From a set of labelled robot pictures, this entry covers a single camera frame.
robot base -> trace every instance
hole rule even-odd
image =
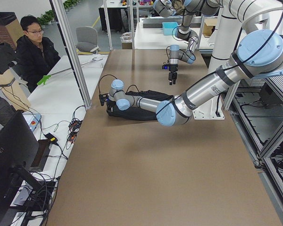
[[[224,120],[225,116],[221,110],[222,102],[219,99],[218,104],[218,114],[216,115],[216,106],[217,106],[218,97],[214,97],[204,104],[200,105],[193,111],[193,116],[195,120]]]

black hair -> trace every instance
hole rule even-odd
[[[37,23],[38,25],[40,25],[38,19],[32,15],[28,15],[28,16],[25,16],[21,19],[21,22],[20,22],[20,25],[22,27],[22,30],[23,31],[27,31],[28,29],[28,26],[33,24],[33,23]]]

eyeglasses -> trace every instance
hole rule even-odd
[[[33,33],[33,35],[37,35],[37,34],[43,34],[44,31],[43,30],[40,30],[40,31],[35,31],[35,32],[30,32],[30,33]]]

chair backrest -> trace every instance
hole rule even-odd
[[[94,45],[98,44],[98,32],[93,27],[77,27],[76,37],[78,42],[91,42]]]

blue box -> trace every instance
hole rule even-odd
[[[162,30],[164,35],[175,35],[176,27],[178,27],[177,22],[162,22]]]

